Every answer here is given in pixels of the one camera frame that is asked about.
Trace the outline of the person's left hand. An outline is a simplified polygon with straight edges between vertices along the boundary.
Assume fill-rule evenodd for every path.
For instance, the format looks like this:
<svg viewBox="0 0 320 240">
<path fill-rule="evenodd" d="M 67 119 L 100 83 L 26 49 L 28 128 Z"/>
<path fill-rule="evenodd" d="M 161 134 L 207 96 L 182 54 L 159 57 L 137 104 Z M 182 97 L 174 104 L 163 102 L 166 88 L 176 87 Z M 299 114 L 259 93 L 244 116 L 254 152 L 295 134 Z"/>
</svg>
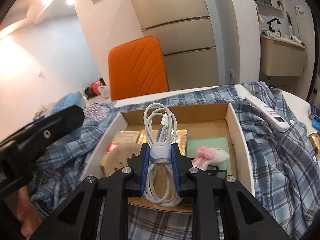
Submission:
<svg viewBox="0 0 320 240">
<path fill-rule="evenodd" d="M 17 218 L 21 221 L 21 233 L 26 239 L 40 226 L 42 220 L 37 214 L 35 207 L 29 200 L 27 187 L 24 186 L 17 191 Z"/>
</svg>

